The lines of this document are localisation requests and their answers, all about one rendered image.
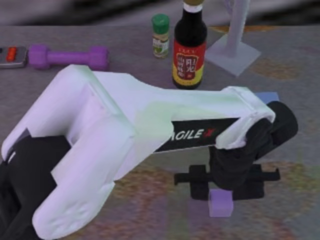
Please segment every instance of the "blue object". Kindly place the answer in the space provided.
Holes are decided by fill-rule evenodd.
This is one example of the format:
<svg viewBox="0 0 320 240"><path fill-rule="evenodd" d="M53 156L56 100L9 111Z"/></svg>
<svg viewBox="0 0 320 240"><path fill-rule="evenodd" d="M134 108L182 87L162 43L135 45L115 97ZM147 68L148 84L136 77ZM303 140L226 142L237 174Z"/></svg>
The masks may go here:
<svg viewBox="0 0 320 240"><path fill-rule="evenodd" d="M279 101L278 93L276 93L275 91L256 92L255 95L260 98L265 104L271 103L273 101Z"/></svg>

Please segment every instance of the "dumbbell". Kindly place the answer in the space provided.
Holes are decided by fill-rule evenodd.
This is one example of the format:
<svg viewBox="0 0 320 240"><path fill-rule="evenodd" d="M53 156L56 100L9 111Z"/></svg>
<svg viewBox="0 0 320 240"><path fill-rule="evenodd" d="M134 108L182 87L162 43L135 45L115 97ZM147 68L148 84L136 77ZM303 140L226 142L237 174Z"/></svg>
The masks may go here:
<svg viewBox="0 0 320 240"><path fill-rule="evenodd" d="M28 51L29 65L48 69L51 65L87 65L94 71L106 71L109 51L104 46L93 46L89 52L51 51L44 44L34 44Z"/></svg>

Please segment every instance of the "white stand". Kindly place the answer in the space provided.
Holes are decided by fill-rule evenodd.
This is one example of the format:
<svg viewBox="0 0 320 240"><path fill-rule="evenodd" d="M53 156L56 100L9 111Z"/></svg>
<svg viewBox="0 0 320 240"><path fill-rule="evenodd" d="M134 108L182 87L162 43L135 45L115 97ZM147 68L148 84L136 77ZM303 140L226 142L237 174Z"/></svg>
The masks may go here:
<svg viewBox="0 0 320 240"><path fill-rule="evenodd" d="M233 6L230 29L206 50L205 59L238 77L261 52L241 42L250 0L236 0Z"/></svg>

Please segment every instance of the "bottle neck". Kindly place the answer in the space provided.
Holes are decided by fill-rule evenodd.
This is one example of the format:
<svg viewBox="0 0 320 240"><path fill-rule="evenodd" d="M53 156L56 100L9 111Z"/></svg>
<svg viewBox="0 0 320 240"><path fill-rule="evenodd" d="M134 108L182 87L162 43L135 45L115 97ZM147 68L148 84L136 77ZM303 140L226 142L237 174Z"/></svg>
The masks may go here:
<svg viewBox="0 0 320 240"><path fill-rule="evenodd" d="M202 8L202 4L191 6L184 2L182 19L191 23L200 23L202 21Z"/></svg>

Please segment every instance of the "white pole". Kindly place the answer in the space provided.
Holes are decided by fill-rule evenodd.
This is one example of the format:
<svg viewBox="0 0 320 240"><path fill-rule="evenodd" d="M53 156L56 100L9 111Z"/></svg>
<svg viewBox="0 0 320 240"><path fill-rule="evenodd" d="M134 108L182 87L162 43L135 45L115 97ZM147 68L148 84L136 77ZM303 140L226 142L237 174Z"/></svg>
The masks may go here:
<svg viewBox="0 0 320 240"><path fill-rule="evenodd" d="M238 46L244 34L249 5L250 0L234 0L225 46L225 53L228 57L232 58L237 55Z"/></svg>

